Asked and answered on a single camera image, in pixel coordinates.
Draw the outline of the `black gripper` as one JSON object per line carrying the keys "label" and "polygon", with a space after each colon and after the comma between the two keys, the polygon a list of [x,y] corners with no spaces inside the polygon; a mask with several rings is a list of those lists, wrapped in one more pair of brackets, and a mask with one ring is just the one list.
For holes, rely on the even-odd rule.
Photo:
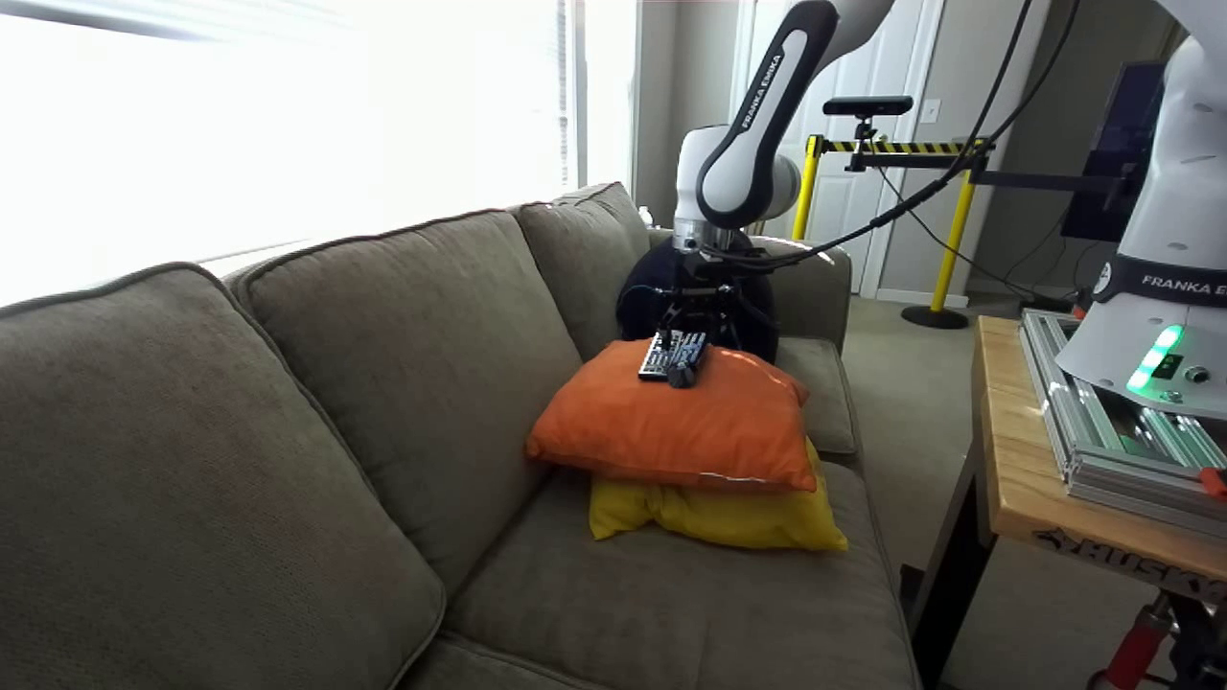
{"label": "black gripper", "polygon": [[725,268],[703,264],[693,254],[678,254],[665,287],[665,326],[735,346],[735,278]]}

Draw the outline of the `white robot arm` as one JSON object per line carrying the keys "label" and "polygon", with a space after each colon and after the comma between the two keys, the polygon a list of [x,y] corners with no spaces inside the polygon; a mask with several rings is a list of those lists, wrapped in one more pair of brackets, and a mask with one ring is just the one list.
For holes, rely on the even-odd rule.
{"label": "white robot arm", "polygon": [[[789,205],[780,141],[809,84],[859,50],[894,0],[797,0],[725,127],[675,171],[675,247],[735,264],[735,229]],[[1184,26],[1162,72],[1149,162],[1094,305],[1056,364],[1140,404],[1227,412],[1227,0],[1157,0]]]}

